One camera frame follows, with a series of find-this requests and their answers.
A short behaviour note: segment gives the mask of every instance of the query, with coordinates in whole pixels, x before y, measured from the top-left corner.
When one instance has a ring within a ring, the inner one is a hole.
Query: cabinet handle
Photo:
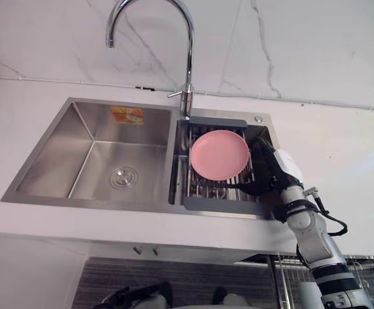
[[[160,252],[160,249],[158,247],[154,247],[153,252],[154,252],[155,256],[158,256],[158,253]]]
[[[142,247],[140,246],[133,246],[133,250],[139,255],[142,253]]]

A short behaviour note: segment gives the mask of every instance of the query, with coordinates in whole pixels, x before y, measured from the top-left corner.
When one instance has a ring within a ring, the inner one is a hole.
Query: faucet handle
[[[174,92],[174,93],[171,93],[170,95],[167,96],[167,98],[172,98],[172,97],[175,97],[176,95],[180,95],[181,93],[183,93],[183,91],[177,91],[177,92]]]

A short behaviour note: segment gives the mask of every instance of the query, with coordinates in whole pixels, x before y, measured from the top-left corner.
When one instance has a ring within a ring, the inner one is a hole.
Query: pink plate
[[[238,175],[247,165],[247,143],[238,134],[215,130],[201,136],[191,149],[194,170],[206,179],[226,180]]]

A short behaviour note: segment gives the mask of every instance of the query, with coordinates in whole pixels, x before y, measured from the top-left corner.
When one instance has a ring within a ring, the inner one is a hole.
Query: white countertop
[[[0,199],[68,97],[178,105],[165,93],[129,88],[0,80]],[[268,113],[281,148],[348,223],[344,254],[374,255],[374,111],[196,95],[194,106]],[[329,230],[338,226],[329,223]],[[0,233],[294,252],[278,221],[73,209],[0,202]]]

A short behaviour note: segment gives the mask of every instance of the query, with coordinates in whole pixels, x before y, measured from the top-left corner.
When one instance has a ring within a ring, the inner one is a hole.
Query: marble wall
[[[374,106],[374,0],[184,0],[198,91]],[[174,89],[185,25],[163,0],[131,5],[105,47],[114,0],[0,0],[0,77]]]

